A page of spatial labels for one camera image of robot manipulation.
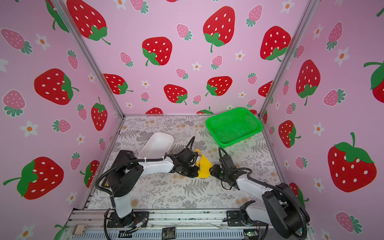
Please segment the yellow paper napkin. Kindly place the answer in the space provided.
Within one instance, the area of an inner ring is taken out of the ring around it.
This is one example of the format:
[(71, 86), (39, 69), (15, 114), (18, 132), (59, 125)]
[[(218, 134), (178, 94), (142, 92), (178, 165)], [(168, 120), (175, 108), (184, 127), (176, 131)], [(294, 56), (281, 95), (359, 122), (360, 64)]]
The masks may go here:
[(212, 168), (213, 165), (200, 150), (196, 150), (196, 153), (199, 154), (196, 161), (196, 166), (199, 168), (198, 178), (207, 179), (211, 176), (210, 168)]

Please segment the white rectangular tray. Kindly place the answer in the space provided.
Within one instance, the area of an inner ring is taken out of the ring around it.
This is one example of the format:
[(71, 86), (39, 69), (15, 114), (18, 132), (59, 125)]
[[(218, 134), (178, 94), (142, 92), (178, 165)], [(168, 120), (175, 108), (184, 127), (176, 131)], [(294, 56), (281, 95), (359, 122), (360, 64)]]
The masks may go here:
[(139, 154), (140, 159), (159, 159), (169, 154), (174, 145), (174, 137), (157, 132), (154, 133)]

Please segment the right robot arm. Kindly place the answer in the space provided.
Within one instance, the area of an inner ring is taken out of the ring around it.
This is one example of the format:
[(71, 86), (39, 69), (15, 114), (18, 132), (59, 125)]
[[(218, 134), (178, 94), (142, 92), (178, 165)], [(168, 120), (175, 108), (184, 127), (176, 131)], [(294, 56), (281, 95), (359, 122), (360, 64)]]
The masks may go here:
[(294, 236), (298, 240), (307, 238), (310, 216), (289, 185), (282, 183), (273, 186), (256, 180), (251, 176), (253, 170), (236, 168), (231, 158), (220, 162), (209, 169), (211, 176), (262, 200), (272, 226), (281, 237), (288, 239)]

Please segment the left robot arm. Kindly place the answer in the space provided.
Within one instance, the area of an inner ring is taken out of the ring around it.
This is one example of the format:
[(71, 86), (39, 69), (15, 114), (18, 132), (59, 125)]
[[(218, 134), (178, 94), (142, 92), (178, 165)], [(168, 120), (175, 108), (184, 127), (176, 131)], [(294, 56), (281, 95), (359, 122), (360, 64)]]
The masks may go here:
[(199, 176), (201, 160), (190, 148), (178, 154), (165, 154), (157, 159), (139, 159), (132, 151), (120, 151), (106, 179), (112, 190), (111, 202), (117, 216), (124, 219), (132, 212), (130, 192), (140, 177), (157, 173), (176, 173), (188, 178)]

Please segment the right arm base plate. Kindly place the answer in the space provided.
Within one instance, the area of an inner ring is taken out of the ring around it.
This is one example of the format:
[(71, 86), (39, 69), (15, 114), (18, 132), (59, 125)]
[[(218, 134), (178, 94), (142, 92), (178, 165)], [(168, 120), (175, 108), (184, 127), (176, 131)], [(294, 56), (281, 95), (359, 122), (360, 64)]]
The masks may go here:
[(222, 222), (229, 227), (266, 227), (269, 224), (262, 221), (251, 220), (246, 212), (241, 210), (226, 211), (226, 217)]

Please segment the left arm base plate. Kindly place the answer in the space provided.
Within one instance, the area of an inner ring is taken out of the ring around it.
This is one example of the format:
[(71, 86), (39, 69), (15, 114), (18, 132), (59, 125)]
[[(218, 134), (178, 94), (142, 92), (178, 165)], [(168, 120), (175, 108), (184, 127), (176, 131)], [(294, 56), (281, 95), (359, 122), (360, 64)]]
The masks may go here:
[(150, 212), (132, 211), (123, 218), (119, 218), (114, 211), (107, 217), (108, 228), (146, 228)]

